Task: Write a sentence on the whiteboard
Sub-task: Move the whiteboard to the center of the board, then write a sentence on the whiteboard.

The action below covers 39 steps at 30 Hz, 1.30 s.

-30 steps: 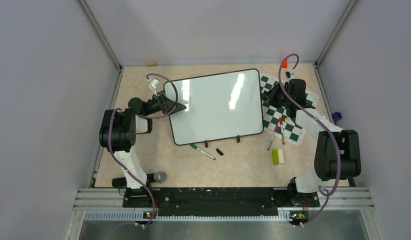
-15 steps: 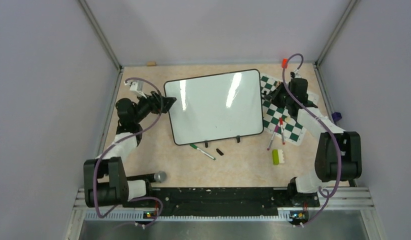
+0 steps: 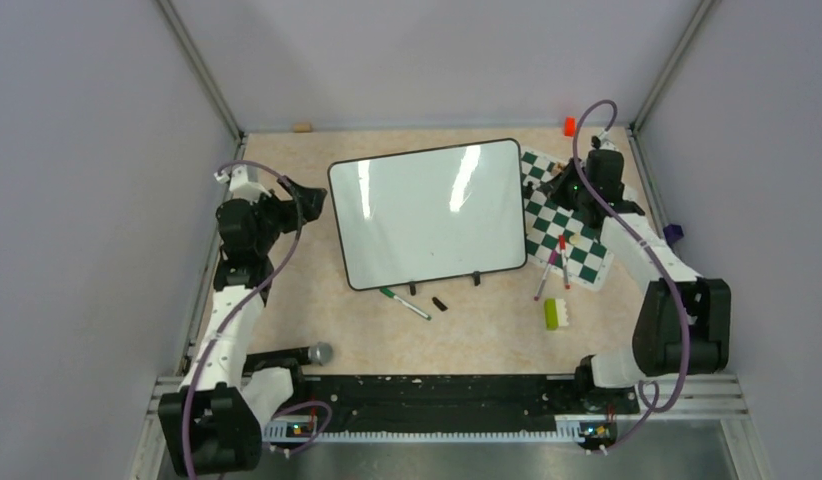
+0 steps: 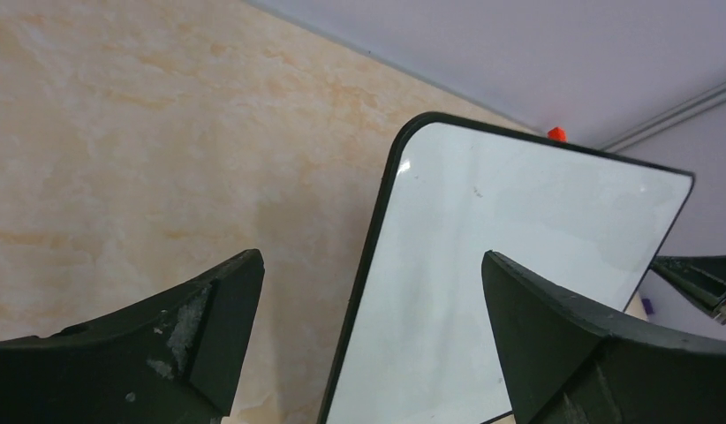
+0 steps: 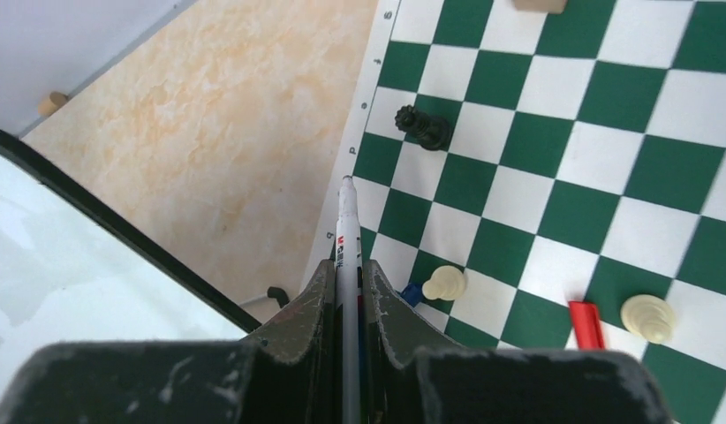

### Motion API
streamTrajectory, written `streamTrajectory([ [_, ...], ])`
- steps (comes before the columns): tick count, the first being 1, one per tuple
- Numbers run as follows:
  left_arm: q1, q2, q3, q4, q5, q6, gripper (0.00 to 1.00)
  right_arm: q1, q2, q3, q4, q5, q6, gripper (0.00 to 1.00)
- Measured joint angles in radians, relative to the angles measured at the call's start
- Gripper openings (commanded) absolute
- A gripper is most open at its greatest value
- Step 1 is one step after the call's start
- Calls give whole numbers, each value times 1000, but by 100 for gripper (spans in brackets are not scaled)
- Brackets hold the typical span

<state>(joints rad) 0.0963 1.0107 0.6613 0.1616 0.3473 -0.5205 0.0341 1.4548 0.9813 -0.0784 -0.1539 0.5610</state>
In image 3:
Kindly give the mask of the black marker cap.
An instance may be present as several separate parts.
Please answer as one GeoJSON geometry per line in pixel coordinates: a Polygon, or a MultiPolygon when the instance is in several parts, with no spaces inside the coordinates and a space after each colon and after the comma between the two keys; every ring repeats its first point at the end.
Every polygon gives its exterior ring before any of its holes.
{"type": "Polygon", "coordinates": [[[448,306],[437,297],[433,297],[432,302],[441,312],[445,312],[448,310],[448,306]]]}

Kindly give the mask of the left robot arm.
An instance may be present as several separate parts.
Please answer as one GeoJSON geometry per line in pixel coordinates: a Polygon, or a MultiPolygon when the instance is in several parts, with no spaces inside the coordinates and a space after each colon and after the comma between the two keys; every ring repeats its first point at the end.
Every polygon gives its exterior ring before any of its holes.
{"type": "Polygon", "coordinates": [[[241,379],[255,323],[274,276],[269,252],[286,233],[300,235],[322,213],[324,188],[279,181],[281,200],[257,182],[233,183],[231,199],[216,210],[221,239],[213,277],[213,313],[196,359],[175,393],[162,396],[157,414],[177,475],[196,479],[254,469],[262,422],[241,379]]]}

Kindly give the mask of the white whiteboard black frame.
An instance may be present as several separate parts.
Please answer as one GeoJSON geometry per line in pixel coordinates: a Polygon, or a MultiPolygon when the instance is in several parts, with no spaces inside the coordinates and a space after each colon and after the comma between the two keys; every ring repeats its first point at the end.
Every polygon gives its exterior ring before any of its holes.
{"type": "Polygon", "coordinates": [[[515,270],[527,262],[513,138],[332,163],[346,280],[355,291],[515,270]]]}

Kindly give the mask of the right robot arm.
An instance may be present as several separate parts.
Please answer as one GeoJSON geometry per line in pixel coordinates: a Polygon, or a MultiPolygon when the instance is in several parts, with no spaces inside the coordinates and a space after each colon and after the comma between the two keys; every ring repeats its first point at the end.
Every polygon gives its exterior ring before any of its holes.
{"type": "Polygon", "coordinates": [[[596,232],[643,294],[629,345],[590,355],[578,368],[584,378],[573,385],[573,397],[587,412],[609,404],[614,388],[671,373],[712,374],[729,360],[729,285],[697,273],[659,237],[629,196],[623,166],[620,152],[594,149],[586,160],[571,160],[551,180],[534,186],[596,232]]]}

